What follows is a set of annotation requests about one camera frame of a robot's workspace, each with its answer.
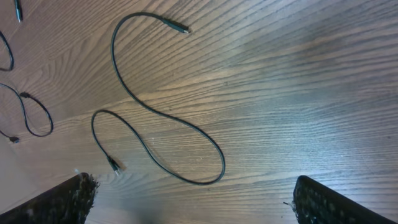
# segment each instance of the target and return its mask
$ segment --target cable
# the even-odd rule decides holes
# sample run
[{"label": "cable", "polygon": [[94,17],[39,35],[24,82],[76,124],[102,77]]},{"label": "cable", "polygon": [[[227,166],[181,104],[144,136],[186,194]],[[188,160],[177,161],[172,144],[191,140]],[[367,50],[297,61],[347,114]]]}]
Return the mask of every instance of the cable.
[{"label": "cable", "polygon": [[7,48],[8,54],[10,55],[10,67],[9,68],[0,68],[0,71],[9,72],[9,71],[11,71],[14,68],[14,57],[12,56],[11,48],[8,45],[8,42],[7,42],[5,36],[2,34],[1,31],[0,31],[0,38],[4,42],[4,45]]},{"label": "cable", "polygon": [[[18,92],[17,92],[15,89],[13,89],[13,88],[11,88],[11,87],[9,87],[9,86],[3,84],[3,83],[0,83],[0,86],[3,86],[3,87],[8,88],[9,90],[11,90],[11,91],[18,97],[19,103],[21,104],[21,110],[22,110],[22,115],[23,115],[23,117],[24,117],[25,126],[26,126],[26,129],[28,130],[28,132],[30,132],[32,135],[34,135],[34,136],[36,136],[36,137],[46,137],[46,136],[48,136],[49,134],[52,133],[52,131],[53,131],[53,129],[54,129],[54,124],[53,124],[52,118],[51,118],[51,116],[50,116],[50,113],[49,113],[49,111],[46,109],[46,107],[45,107],[38,99],[34,98],[33,96],[31,96],[30,94],[28,94],[28,93],[26,93],[26,92],[23,92],[23,93],[18,94]],[[44,110],[45,114],[47,115],[47,117],[48,117],[48,119],[49,119],[49,121],[50,121],[50,131],[49,131],[49,132],[47,132],[46,134],[40,135],[40,134],[34,133],[34,132],[30,129],[29,124],[28,124],[28,122],[27,122],[26,110],[25,110],[24,102],[22,101],[22,98],[21,98],[21,97],[22,97],[22,98],[30,98],[31,100],[34,100],[34,101]],[[9,138],[10,141],[12,141],[13,143],[18,143],[18,142],[19,142],[19,138],[17,138],[17,137],[10,137],[10,136],[8,136],[7,134],[4,134],[2,131],[0,131],[0,134],[2,134],[3,136]]]},{"label": "cable", "polygon": [[134,135],[135,135],[135,136],[138,138],[138,140],[141,142],[142,146],[144,147],[145,151],[148,153],[149,157],[150,157],[161,169],[163,169],[164,171],[166,171],[166,173],[168,173],[168,174],[170,174],[170,175],[172,175],[172,176],[174,176],[174,177],[176,177],[176,178],[178,178],[178,179],[180,179],[180,180],[182,180],[182,181],[184,181],[184,182],[190,183],[190,184],[195,184],[195,185],[210,185],[210,184],[214,184],[214,183],[218,182],[219,180],[221,180],[221,178],[223,178],[223,176],[224,176],[224,174],[225,174],[225,157],[224,157],[223,151],[220,149],[220,147],[217,145],[217,143],[216,143],[209,135],[207,135],[204,131],[202,131],[200,128],[196,127],[195,125],[193,125],[193,124],[191,124],[191,123],[189,123],[189,122],[187,122],[187,121],[184,121],[184,120],[182,120],[182,119],[180,119],[180,118],[176,118],[176,117],[174,117],[174,116],[171,116],[171,115],[162,113],[162,112],[160,112],[160,111],[157,111],[157,110],[151,108],[150,106],[146,105],[143,101],[141,101],[138,97],[136,97],[136,96],[132,93],[132,91],[126,86],[126,84],[124,83],[124,81],[123,81],[123,79],[122,79],[122,77],[121,77],[121,75],[120,75],[120,73],[119,73],[118,66],[116,65],[116,59],[115,59],[115,56],[114,56],[114,42],[115,42],[115,39],[116,39],[116,34],[118,33],[118,30],[120,29],[120,27],[122,26],[122,24],[123,24],[126,20],[128,20],[128,19],[130,19],[130,18],[132,18],[132,17],[135,17],[135,16],[149,16],[149,17],[153,17],[153,18],[155,18],[155,19],[158,19],[158,20],[162,21],[163,23],[167,24],[169,27],[171,27],[171,28],[173,28],[173,29],[175,29],[175,30],[177,30],[177,31],[179,31],[179,32],[181,32],[181,33],[186,33],[186,34],[187,34],[187,33],[190,32],[190,31],[189,31],[189,28],[188,28],[187,26],[185,26],[185,25],[182,25],[182,24],[180,24],[180,23],[178,23],[178,22],[171,21],[171,20],[169,20],[169,19],[163,18],[163,17],[158,16],[158,15],[156,15],[156,14],[148,13],[148,12],[137,12],[137,13],[133,13],[133,14],[127,15],[126,17],[123,17],[123,18],[120,20],[120,22],[117,24],[117,26],[116,26],[116,28],[115,28],[115,30],[114,30],[114,32],[113,32],[112,39],[111,39],[111,56],[112,56],[112,63],[113,63],[114,71],[116,72],[116,76],[118,77],[118,79],[119,79],[119,81],[120,81],[120,84],[121,84],[121,85],[123,86],[123,88],[127,91],[127,93],[131,96],[131,98],[133,98],[135,101],[137,101],[137,103],[140,104],[140,105],[141,105],[142,107],[144,107],[145,109],[147,109],[147,110],[149,110],[150,112],[153,112],[153,113],[155,113],[155,114],[157,114],[157,115],[159,115],[159,116],[163,116],[163,117],[165,117],[165,118],[168,118],[168,119],[177,121],[177,122],[179,122],[179,123],[185,124],[185,125],[187,125],[188,127],[192,128],[193,130],[199,132],[199,133],[200,133],[202,136],[204,136],[205,138],[207,138],[207,140],[209,140],[209,142],[211,142],[211,143],[214,145],[214,147],[215,147],[216,150],[218,151],[218,154],[220,155],[221,163],[222,163],[222,170],[221,170],[219,176],[218,176],[216,179],[211,180],[211,181],[208,181],[208,182],[197,182],[197,181],[194,181],[194,180],[189,180],[189,179],[186,179],[186,178],[184,178],[184,177],[182,177],[182,176],[180,176],[180,175],[178,175],[178,174],[176,174],[176,173],[174,173],[174,172],[168,170],[167,168],[165,168],[164,166],[162,166],[159,162],[157,162],[157,160],[154,158],[154,156],[152,155],[152,153],[150,152],[150,150],[148,150],[148,147],[146,146],[145,142],[142,140],[142,138],[140,137],[140,135],[137,133],[137,131],[136,131],[127,121],[125,121],[122,117],[120,117],[120,116],[117,115],[116,113],[114,113],[114,112],[112,112],[112,111],[108,111],[108,110],[98,110],[98,111],[96,111],[96,112],[93,114],[93,116],[91,117],[91,131],[92,131],[92,133],[93,133],[94,140],[95,140],[95,142],[97,143],[97,145],[99,146],[99,148],[102,150],[102,152],[105,154],[105,156],[106,156],[106,158],[107,158],[109,164],[111,165],[113,171],[115,171],[116,175],[119,175],[120,166],[119,166],[118,163],[117,163],[114,159],[112,159],[112,158],[108,155],[108,153],[106,153],[106,151],[103,149],[103,147],[101,146],[100,142],[98,141],[98,139],[97,139],[97,137],[96,137],[96,134],[95,134],[95,131],[94,131],[94,119],[95,119],[95,116],[96,116],[98,113],[107,113],[107,114],[111,114],[111,115],[113,115],[114,117],[116,117],[117,119],[121,120],[127,127],[130,128],[130,130],[134,133]]}]

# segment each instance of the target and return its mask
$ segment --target thin black wire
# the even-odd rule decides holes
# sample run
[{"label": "thin black wire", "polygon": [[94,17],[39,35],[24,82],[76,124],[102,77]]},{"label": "thin black wire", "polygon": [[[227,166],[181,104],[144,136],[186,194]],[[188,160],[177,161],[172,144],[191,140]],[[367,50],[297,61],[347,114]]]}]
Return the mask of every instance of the thin black wire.
[{"label": "thin black wire", "polygon": [[[50,115],[49,111],[46,109],[46,107],[38,99],[34,98],[33,96],[31,96],[30,94],[28,94],[26,92],[18,94],[18,92],[15,89],[13,89],[13,88],[11,88],[11,87],[3,84],[3,83],[0,83],[0,86],[8,88],[9,90],[11,90],[17,96],[17,98],[19,100],[19,103],[21,104],[22,115],[24,117],[25,126],[26,126],[26,129],[28,130],[28,132],[30,132],[31,134],[33,134],[34,136],[37,136],[37,137],[46,137],[46,136],[48,136],[49,134],[52,133],[52,131],[54,129],[54,124],[53,124],[51,115]],[[30,98],[30,99],[34,100],[44,110],[45,114],[47,115],[47,117],[48,117],[48,119],[50,121],[50,131],[49,132],[47,132],[46,134],[36,134],[30,129],[29,124],[27,122],[26,110],[25,110],[24,102],[22,101],[21,97]],[[7,134],[4,134],[2,131],[0,131],[0,134],[2,134],[3,136],[5,136],[7,138],[10,137]]]},{"label": "thin black wire", "polygon": [[174,173],[174,172],[168,170],[167,168],[165,168],[164,166],[162,166],[159,162],[157,162],[157,160],[153,157],[152,153],[148,150],[148,147],[146,146],[145,142],[142,140],[142,138],[140,137],[140,135],[138,135],[137,131],[136,131],[127,121],[125,121],[122,117],[120,117],[120,116],[117,115],[116,113],[113,113],[112,111],[108,111],[108,110],[98,110],[98,111],[96,111],[96,112],[93,114],[93,117],[91,118],[91,130],[92,130],[92,133],[93,133],[95,142],[97,143],[97,145],[99,146],[99,148],[104,152],[105,156],[106,156],[106,157],[109,157],[108,154],[106,153],[106,151],[105,151],[105,150],[103,149],[103,147],[101,146],[100,142],[98,141],[98,139],[97,139],[97,137],[96,137],[96,135],[95,135],[95,132],[94,132],[94,119],[95,119],[95,116],[96,116],[98,113],[108,113],[108,114],[111,114],[111,115],[115,116],[117,119],[121,120],[127,127],[130,128],[130,130],[136,135],[136,137],[138,138],[138,140],[141,142],[142,146],[144,147],[144,149],[145,149],[146,152],[148,153],[149,157],[150,157],[161,169],[163,169],[164,171],[166,171],[168,174],[170,174],[170,175],[172,175],[172,176],[174,176],[174,177],[176,177],[176,178],[178,178],[178,179],[180,179],[180,180],[182,180],[182,181],[184,181],[184,182],[188,182],[188,183],[190,183],[190,184],[196,184],[196,185],[210,185],[210,184],[214,184],[214,183],[218,182],[219,180],[221,180],[221,178],[223,178],[223,176],[224,176],[224,174],[225,174],[225,167],[226,167],[226,166],[225,166],[225,157],[224,157],[223,151],[220,149],[220,147],[217,145],[217,143],[216,143],[209,135],[207,135],[207,133],[205,133],[205,132],[202,131],[200,128],[196,127],[195,125],[193,125],[193,124],[191,124],[191,123],[189,123],[189,122],[187,122],[187,121],[184,121],[184,120],[182,120],[182,119],[180,119],[180,118],[176,118],[176,117],[174,117],[174,116],[171,116],[171,115],[162,113],[162,112],[160,112],[160,111],[157,111],[157,110],[151,108],[150,106],[146,105],[143,101],[141,101],[138,97],[136,97],[136,96],[132,93],[132,91],[126,86],[125,82],[123,81],[123,79],[122,79],[122,77],[121,77],[121,75],[120,75],[120,73],[119,73],[118,66],[116,65],[116,59],[115,59],[115,56],[114,56],[114,42],[115,42],[115,39],[116,39],[116,34],[118,33],[118,30],[120,29],[120,27],[122,26],[122,24],[123,24],[126,20],[128,20],[128,19],[130,19],[130,18],[132,18],[132,17],[135,17],[135,16],[149,16],[149,17],[153,17],[153,18],[155,18],[155,19],[164,21],[164,18],[163,18],[163,17],[158,16],[158,15],[156,15],[156,14],[152,14],[152,13],[148,13],[148,12],[137,12],[137,13],[130,14],[130,15],[126,16],[126,17],[123,17],[123,18],[120,20],[120,22],[117,24],[117,26],[116,26],[116,28],[115,28],[115,30],[114,30],[114,32],[113,32],[112,39],[111,39],[111,56],[112,56],[112,63],[113,63],[114,71],[116,72],[116,76],[118,77],[118,79],[119,79],[119,81],[120,81],[120,84],[121,84],[121,85],[123,86],[123,88],[127,91],[127,93],[131,96],[131,98],[133,98],[134,100],[136,100],[136,101],[137,101],[142,107],[144,107],[145,109],[147,109],[147,110],[149,110],[150,112],[153,112],[153,113],[155,113],[155,114],[157,114],[157,115],[159,115],[159,116],[163,116],[163,117],[165,117],[165,118],[172,119],[172,120],[177,121],[177,122],[179,122],[179,123],[185,124],[185,125],[187,125],[188,127],[192,128],[193,130],[199,132],[199,133],[200,133],[202,136],[204,136],[205,138],[207,138],[207,140],[209,140],[209,142],[211,142],[211,143],[214,145],[214,147],[215,147],[216,150],[218,151],[218,154],[220,155],[221,163],[222,163],[222,170],[221,170],[219,176],[218,176],[216,179],[211,180],[211,181],[208,181],[208,182],[197,182],[197,181],[194,181],[194,180],[189,180],[189,179],[186,179],[186,178],[184,178],[184,177],[182,177],[182,176],[180,176],[180,175],[178,175],[178,174],[176,174],[176,173]]},{"label": "thin black wire", "polygon": [[11,48],[8,45],[6,37],[2,34],[1,31],[0,31],[0,38],[4,42],[4,45],[7,48],[8,54],[10,55],[10,67],[9,68],[0,68],[0,71],[9,72],[9,71],[11,71],[14,68],[14,57],[12,56]]}]

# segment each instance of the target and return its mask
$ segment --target audio cable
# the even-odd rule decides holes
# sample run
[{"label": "audio cable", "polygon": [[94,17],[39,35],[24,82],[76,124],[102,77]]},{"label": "audio cable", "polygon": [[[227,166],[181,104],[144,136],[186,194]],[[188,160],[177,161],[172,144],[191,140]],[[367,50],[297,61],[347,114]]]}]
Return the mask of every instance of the audio cable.
[{"label": "audio cable", "polygon": [[[28,132],[30,132],[32,135],[34,135],[34,136],[36,136],[36,137],[46,137],[46,136],[48,136],[49,134],[52,133],[52,131],[53,131],[53,129],[54,129],[54,125],[53,125],[53,121],[52,121],[52,118],[51,118],[51,116],[50,116],[50,113],[49,113],[49,111],[46,109],[46,107],[45,107],[38,99],[34,98],[32,95],[30,95],[30,94],[28,94],[28,93],[26,93],[26,92],[23,92],[23,93],[18,94],[18,92],[17,92],[15,89],[13,89],[13,88],[11,88],[11,87],[9,87],[9,86],[3,84],[3,83],[0,83],[0,86],[3,86],[3,87],[5,87],[5,88],[11,90],[11,91],[17,96],[17,98],[18,98],[18,100],[19,100],[19,103],[21,104],[22,115],[23,115],[23,117],[24,117],[25,126],[26,126],[26,129],[28,130]],[[41,134],[41,135],[40,135],[40,134],[34,133],[34,132],[30,129],[29,124],[28,124],[28,122],[27,122],[26,110],[25,110],[25,106],[24,106],[24,102],[23,102],[22,98],[29,98],[29,99],[35,101],[35,102],[44,110],[45,114],[47,115],[47,117],[48,117],[48,119],[49,119],[49,121],[50,121],[50,131],[49,131],[49,132],[47,132],[46,134]],[[0,134],[2,134],[3,136],[9,138],[10,141],[13,142],[13,143],[18,143],[18,142],[19,142],[19,138],[18,138],[18,137],[15,137],[15,136],[8,136],[7,134],[4,134],[4,132],[2,132],[1,130],[0,130]]]},{"label": "audio cable", "polygon": [[10,66],[9,66],[9,68],[0,68],[0,71],[9,72],[9,71],[11,71],[14,68],[14,57],[12,56],[11,48],[8,45],[6,37],[2,34],[1,31],[0,31],[0,39],[4,42],[4,45],[7,48],[8,54],[10,55]]},{"label": "audio cable", "polygon": [[180,180],[182,180],[182,181],[184,181],[184,182],[187,182],[187,183],[189,183],[189,184],[195,184],[195,185],[210,185],[210,184],[214,184],[214,183],[218,182],[219,180],[221,180],[221,178],[223,178],[223,176],[224,176],[224,174],[225,174],[225,157],[224,157],[223,151],[222,151],[221,148],[217,145],[217,143],[216,143],[207,133],[205,133],[205,132],[202,131],[200,128],[196,127],[195,125],[193,125],[193,124],[191,124],[191,123],[189,123],[189,122],[187,122],[187,121],[184,121],[184,120],[182,120],[182,119],[180,119],[180,118],[176,118],[176,117],[174,117],[174,116],[171,116],[171,115],[165,114],[165,113],[163,113],[163,112],[157,111],[157,110],[151,108],[150,106],[146,105],[143,101],[141,101],[141,100],[140,100],[140,99],[139,99],[139,98],[126,86],[125,82],[123,81],[123,79],[122,79],[122,77],[121,77],[121,75],[120,75],[120,73],[119,73],[118,66],[117,66],[117,64],[116,64],[115,55],[114,55],[114,43],[115,43],[115,39],[116,39],[116,34],[118,33],[118,30],[120,29],[120,27],[123,25],[123,23],[124,23],[126,20],[128,20],[128,19],[130,19],[130,18],[132,18],[132,17],[136,17],[136,16],[148,16],[148,17],[153,17],[153,18],[155,18],[155,19],[158,19],[158,20],[162,21],[164,24],[168,25],[169,27],[171,27],[171,28],[173,28],[173,29],[175,29],[175,30],[177,30],[177,31],[179,31],[179,32],[181,32],[181,33],[184,33],[184,34],[190,33],[190,30],[189,30],[189,28],[188,28],[187,26],[182,25],[182,24],[180,24],[180,23],[178,23],[178,22],[175,22],[175,21],[171,21],[170,19],[163,18],[163,17],[158,16],[158,15],[153,14],[153,13],[148,13],[148,12],[136,12],[136,13],[132,13],[132,14],[130,14],[130,15],[127,15],[126,17],[123,17],[123,18],[120,20],[120,22],[116,25],[116,28],[115,28],[115,30],[114,30],[114,32],[113,32],[112,39],[111,39],[111,57],[112,57],[112,63],[113,63],[113,67],[114,67],[114,71],[115,71],[115,73],[116,73],[116,76],[117,76],[117,78],[118,78],[119,81],[120,81],[120,84],[121,84],[122,87],[125,89],[125,91],[130,95],[130,97],[133,98],[133,99],[134,99],[138,104],[140,104],[143,108],[145,108],[145,109],[149,110],[150,112],[155,113],[155,114],[157,114],[157,115],[159,115],[159,116],[162,116],[162,117],[165,117],[165,118],[168,118],[168,119],[177,121],[177,122],[179,122],[179,123],[182,123],[182,124],[184,124],[184,125],[186,125],[186,126],[192,128],[193,130],[197,131],[198,133],[200,133],[200,134],[201,134],[202,136],[204,136],[205,138],[207,138],[207,140],[209,140],[209,142],[211,142],[211,143],[214,145],[214,147],[216,148],[218,154],[220,155],[222,170],[221,170],[221,172],[220,172],[220,174],[218,175],[217,178],[215,178],[215,179],[213,179],[213,180],[211,180],[211,181],[207,181],[207,182],[197,182],[197,181],[194,181],[194,180],[189,180],[189,179],[186,179],[186,178],[182,177],[181,175],[178,175],[178,174],[172,172],[171,170],[168,170],[166,167],[162,166],[162,165],[155,159],[155,157],[152,155],[152,153],[150,152],[150,150],[148,149],[148,147],[146,146],[145,142],[142,140],[142,138],[140,137],[140,135],[137,133],[137,131],[136,131],[127,121],[125,121],[122,117],[120,117],[120,116],[117,115],[116,113],[114,113],[114,112],[112,112],[112,111],[108,111],[108,110],[98,110],[98,111],[96,111],[96,112],[93,114],[93,116],[91,117],[91,131],[92,131],[92,133],[93,133],[94,140],[95,140],[95,142],[97,143],[97,145],[99,146],[99,148],[102,150],[102,152],[104,153],[104,155],[105,155],[105,157],[107,158],[109,164],[111,165],[113,171],[115,171],[116,175],[119,175],[120,170],[121,170],[119,164],[118,164],[114,159],[112,159],[112,157],[109,156],[108,153],[104,150],[104,148],[102,147],[102,145],[101,145],[100,142],[98,141],[98,139],[97,139],[97,137],[96,137],[96,134],[95,134],[95,130],[94,130],[94,119],[95,119],[96,115],[99,114],[99,113],[107,113],[107,114],[110,114],[110,115],[114,116],[115,118],[119,119],[120,121],[122,121],[122,122],[134,133],[134,135],[136,136],[136,138],[138,138],[138,140],[140,141],[140,143],[141,143],[142,146],[144,147],[145,151],[148,153],[148,156],[152,159],[152,161],[153,161],[155,164],[157,164],[157,165],[158,165],[162,170],[164,170],[166,173],[168,173],[168,174],[170,174],[171,176],[174,176],[174,177],[176,177],[176,178],[178,178],[178,179],[180,179]]}]

